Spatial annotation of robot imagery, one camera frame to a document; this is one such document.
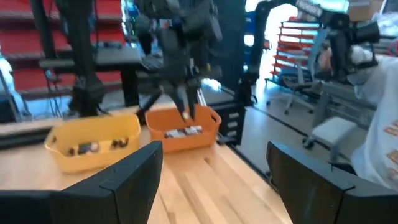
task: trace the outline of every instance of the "wooden tabletop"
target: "wooden tabletop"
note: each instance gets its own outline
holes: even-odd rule
[[[0,128],[19,130],[20,126]],[[141,145],[149,143],[149,139],[148,130],[143,128]],[[0,152],[0,189],[62,190],[96,172],[61,174],[41,144]],[[249,166],[228,147],[214,145],[165,155],[148,223],[292,222],[279,196]]]

